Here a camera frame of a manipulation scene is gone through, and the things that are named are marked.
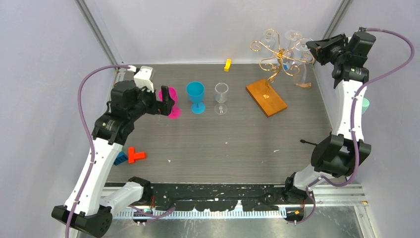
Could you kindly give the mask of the clear wine glass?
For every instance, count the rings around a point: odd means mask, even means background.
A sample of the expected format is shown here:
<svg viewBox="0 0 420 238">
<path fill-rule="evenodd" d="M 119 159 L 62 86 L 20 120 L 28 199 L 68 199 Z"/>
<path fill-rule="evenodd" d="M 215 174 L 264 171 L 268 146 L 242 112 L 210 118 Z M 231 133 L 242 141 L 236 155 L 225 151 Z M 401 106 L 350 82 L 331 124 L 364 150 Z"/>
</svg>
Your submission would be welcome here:
<svg viewBox="0 0 420 238">
<path fill-rule="evenodd" d="M 227 112 L 227 105 L 225 104 L 227 101 L 227 92 L 229 87 L 226 83 L 218 83 L 215 86 L 215 100 L 217 104 L 214 107 L 215 112 L 218 115 L 223 115 Z"/>
</svg>

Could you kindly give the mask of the blue wine glass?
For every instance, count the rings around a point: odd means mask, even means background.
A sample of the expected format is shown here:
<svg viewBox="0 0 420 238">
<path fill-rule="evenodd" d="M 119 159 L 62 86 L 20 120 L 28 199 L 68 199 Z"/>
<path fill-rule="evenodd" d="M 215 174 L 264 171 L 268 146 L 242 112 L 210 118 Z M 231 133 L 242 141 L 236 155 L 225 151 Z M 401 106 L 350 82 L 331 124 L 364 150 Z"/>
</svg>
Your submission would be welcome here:
<svg viewBox="0 0 420 238">
<path fill-rule="evenodd" d="M 203 103 L 203 98 L 205 96 L 205 87 L 202 83 L 193 81 L 187 84 L 186 92 L 189 100 L 191 101 L 191 111 L 194 114 L 202 114 L 206 107 Z"/>
</svg>

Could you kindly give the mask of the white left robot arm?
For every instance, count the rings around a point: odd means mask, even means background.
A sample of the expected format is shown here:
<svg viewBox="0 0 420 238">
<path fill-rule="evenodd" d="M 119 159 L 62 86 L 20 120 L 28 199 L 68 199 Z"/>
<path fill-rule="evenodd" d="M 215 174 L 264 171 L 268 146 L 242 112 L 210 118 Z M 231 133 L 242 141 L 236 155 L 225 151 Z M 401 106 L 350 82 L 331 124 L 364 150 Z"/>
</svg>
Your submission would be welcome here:
<svg viewBox="0 0 420 238">
<path fill-rule="evenodd" d="M 119 190 L 101 198 L 101 192 L 115 159 L 121 152 L 134 123 L 144 114 L 168 116 L 175 101 L 168 86 L 161 87 L 162 100 L 147 86 L 139 88 L 133 80 L 121 81 L 111 90 L 107 111 L 88 135 L 90 151 L 77 184 L 65 204 L 53 208 L 52 217 L 66 226 L 96 238 L 103 237 L 114 215 L 137 202 L 152 199 L 151 183 L 132 177 Z"/>
</svg>

